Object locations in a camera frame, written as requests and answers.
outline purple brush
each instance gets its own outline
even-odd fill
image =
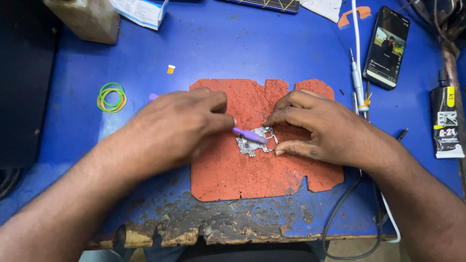
[[[267,145],[267,138],[256,135],[251,131],[241,130],[241,129],[237,128],[237,127],[233,127],[233,131],[236,132],[236,133],[240,133],[241,135],[243,135],[245,138],[247,138],[249,140],[252,140],[254,142]]]

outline blue table surface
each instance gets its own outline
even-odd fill
[[[357,4],[370,6],[372,13],[359,21],[364,64],[380,6],[398,9],[404,1],[358,0]],[[348,1],[340,13],[350,8]],[[390,92],[372,86],[371,121],[392,135],[409,127],[402,143],[434,176],[464,198],[458,161],[434,157],[429,91],[437,86],[437,71],[443,66],[440,47],[410,8],[402,14],[411,20],[411,28],[398,86]],[[0,202],[0,224],[59,179],[99,140],[122,127],[149,102],[150,93],[188,90],[202,78],[244,78],[261,84],[266,79],[283,79],[290,90],[298,81],[317,78],[335,90],[337,101],[351,108],[349,48],[355,50],[355,36],[351,17],[349,20],[351,26],[340,30],[304,8],[292,15],[200,0],[170,2],[158,31],[122,19],[115,46],[81,41],[64,27],[39,158],[15,191]],[[176,66],[172,75],[167,74],[169,64]],[[459,69],[465,67],[461,60]],[[128,96],[126,106],[115,114],[96,106],[98,91],[108,82],[120,83]],[[354,170],[346,168],[345,181],[329,191],[311,193],[304,187],[292,196],[240,200],[233,219],[250,211],[247,218],[251,223],[265,228],[289,224],[288,230],[281,231],[283,237],[318,235],[337,200],[357,177]],[[215,209],[231,203],[199,204],[186,193],[189,191],[188,166],[149,179],[118,203],[99,232],[110,235],[122,224],[144,225],[148,224],[144,220],[159,221],[164,214],[173,219],[173,210],[188,212],[195,205]],[[274,215],[259,217],[255,215],[258,210],[270,210]],[[375,214],[371,183],[364,181],[342,205],[329,235],[377,234],[372,220]],[[309,215],[311,223],[304,220]],[[390,222],[384,233],[394,233]]]

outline circuit board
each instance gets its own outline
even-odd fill
[[[251,130],[251,132],[253,132],[254,134],[259,135],[259,136],[261,136],[263,138],[266,138],[266,139],[274,138],[275,139],[275,144],[278,145],[278,139],[274,134],[273,128],[271,128],[271,127],[259,127],[259,128]],[[254,151],[256,151],[257,149],[260,149],[260,148],[265,153],[268,153],[268,152],[273,151],[275,149],[275,148],[267,148],[266,145],[263,145],[261,143],[257,143],[257,142],[254,142],[252,140],[249,140],[249,139],[245,138],[243,135],[239,135],[236,138],[236,142],[238,143],[238,147],[240,148],[241,154],[243,154],[243,155],[248,154],[249,157],[255,157],[256,153]]]

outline hand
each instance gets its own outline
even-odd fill
[[[208,88],[161,95],[97,146],[105,152],[99,158],[139,180],[190,163],[214,134],[234,127],[226,102],[224,92]]]
[[[264,126],[287,122],[311,131],[308,141],[281,142],[277,156],[289,153],[338,165],[374,168],[387,161],[389,151],[403,148],[342,104],[308,90],[291,91],[274,107]]]

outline smartphone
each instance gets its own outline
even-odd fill
[[[409,26],[406,17],[386,6],[380,8],[363,70],[365,78],[387,90],[395,89]]]

